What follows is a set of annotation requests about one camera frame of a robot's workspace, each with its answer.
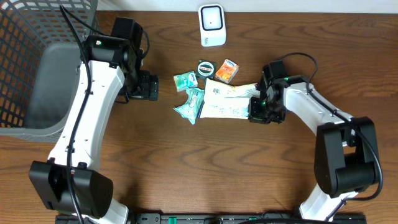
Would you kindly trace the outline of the cream snack bag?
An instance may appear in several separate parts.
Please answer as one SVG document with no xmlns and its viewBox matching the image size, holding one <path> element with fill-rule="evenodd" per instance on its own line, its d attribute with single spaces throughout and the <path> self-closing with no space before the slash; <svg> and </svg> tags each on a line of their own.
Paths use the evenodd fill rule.
<svg viewBox="0 0 398 224">
<path fill-rule="evenodd" d="M 255 83 L 231 86 L 207 78 L 199 118 L 247 119 L 252 97 L 260 97 Z"/>
</svg>

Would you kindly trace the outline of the teal white tissue packet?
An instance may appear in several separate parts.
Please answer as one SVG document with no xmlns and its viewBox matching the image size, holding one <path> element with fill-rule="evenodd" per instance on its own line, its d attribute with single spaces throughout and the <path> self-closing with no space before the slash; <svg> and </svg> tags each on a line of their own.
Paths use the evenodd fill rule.
<svg viewBox="0 0 398 224">
<path fill-rule="evenodd" d="M 174 110 L 181 115 L 181 117 L 189 120 L 191 124 L 196 123 L 199 110 L 202 106 L 205 91 L 200 88 L 188 88 L 186 89 L 188 95 L 187 101 Z"/>
</svg>

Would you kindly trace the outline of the orange snack packet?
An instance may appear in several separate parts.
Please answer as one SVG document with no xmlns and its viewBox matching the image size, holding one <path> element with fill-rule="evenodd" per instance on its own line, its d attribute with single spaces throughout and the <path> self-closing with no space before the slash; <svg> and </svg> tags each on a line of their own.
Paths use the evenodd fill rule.
<svg viewBox="0 0 398 224">
<path fill-rule="evenodd" d="M 229 83 L 238 71 L 238 64 L 232 60 L 225 59 L 221 67 L 215 73 L 215 77 L 224 83 Z"/>
</svg>

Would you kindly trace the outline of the green Zam-Buk ointment box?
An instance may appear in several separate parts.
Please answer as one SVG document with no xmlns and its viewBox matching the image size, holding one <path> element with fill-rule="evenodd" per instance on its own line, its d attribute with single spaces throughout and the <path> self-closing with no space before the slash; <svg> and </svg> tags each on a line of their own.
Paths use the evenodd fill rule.
<svg viewBox="0 0 398 224">
<path fill-rule="evenodd" d="M 208 60 L 199 60 L 195 75 L 200 79 L 213 79 L 216 72 L 217 64 Z"/>
</svg>

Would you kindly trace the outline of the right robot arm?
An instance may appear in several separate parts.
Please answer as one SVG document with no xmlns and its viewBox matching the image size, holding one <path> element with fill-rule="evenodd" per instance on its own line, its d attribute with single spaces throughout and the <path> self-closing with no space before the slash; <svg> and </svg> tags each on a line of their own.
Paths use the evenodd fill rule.
<svg viewBox="0 0 398 224">
<path fill-rule="evenodd" d="M 262 69 L 256 87 L 260 95 L 249 103 L 253 123 L 282 123 L 288 111 L 296 114 L 316 136 L 316 186 L 299 206 L 304 220 L 331 222 L 349 200 L 376 184 L 382 189 L 374 123 L 354 118 L 322 97 L 303 75 L 288 75 L 282 60 Z"/>
</svg>

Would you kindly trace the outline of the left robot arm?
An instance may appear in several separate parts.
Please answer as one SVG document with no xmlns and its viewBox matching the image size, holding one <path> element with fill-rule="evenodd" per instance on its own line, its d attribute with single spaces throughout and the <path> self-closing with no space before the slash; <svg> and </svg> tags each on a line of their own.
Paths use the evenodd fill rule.
<svg viewBox="0 0 398 224">
<path fill-rule="evenodd" d="M 44 206 L 78 223 L 127 223 L 129 209 L 113 197 L 113 181 L 100 174 L 101 144 L 118 96 L 152 100 L 159 78 L 141 65 L 147 33 L 135 20 L 117 17 L 110 35 L 79 44 L 79 84 L 66 124 L 45 162 L 34 161 L 29 179 Z"/>
</svg>

